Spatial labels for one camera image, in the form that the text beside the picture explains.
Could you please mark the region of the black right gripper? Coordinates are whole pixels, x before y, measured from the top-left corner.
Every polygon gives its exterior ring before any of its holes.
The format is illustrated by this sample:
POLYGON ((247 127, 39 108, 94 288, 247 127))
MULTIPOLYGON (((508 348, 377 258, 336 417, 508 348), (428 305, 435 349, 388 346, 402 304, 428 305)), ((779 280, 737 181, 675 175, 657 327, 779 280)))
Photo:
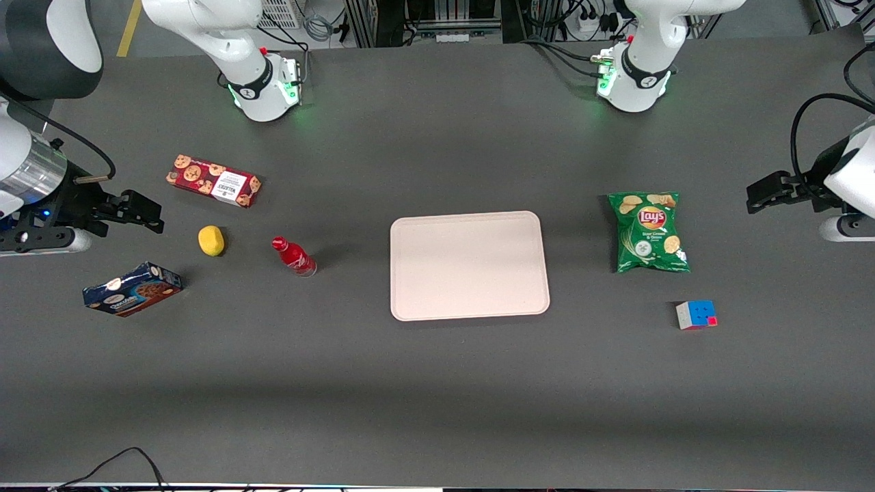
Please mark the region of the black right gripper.
POLYGON ((134 190, 119 196, 98 183, 76 184, 84 177, 77 166, 56 190, 31 204, 2 199, 2 252, 84 252, 107 237, 107 222, 133 224, 162 234, 161 205, 134 190))

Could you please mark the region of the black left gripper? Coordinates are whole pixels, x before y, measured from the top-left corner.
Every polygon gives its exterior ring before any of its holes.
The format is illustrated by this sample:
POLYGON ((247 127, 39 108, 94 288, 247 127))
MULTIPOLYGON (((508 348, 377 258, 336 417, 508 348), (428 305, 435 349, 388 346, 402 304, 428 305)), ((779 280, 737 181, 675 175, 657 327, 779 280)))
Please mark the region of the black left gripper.
POLYGON ((815 213, 830 209, 849 210, 846 202, 825 184, 837 170, 843 152, 821 152, 809 171, 802 172, 797 156, 791 156, 792 175, 775 171, 746 188, 746 209, 754 215, 770 206, 810 202, 815 213))

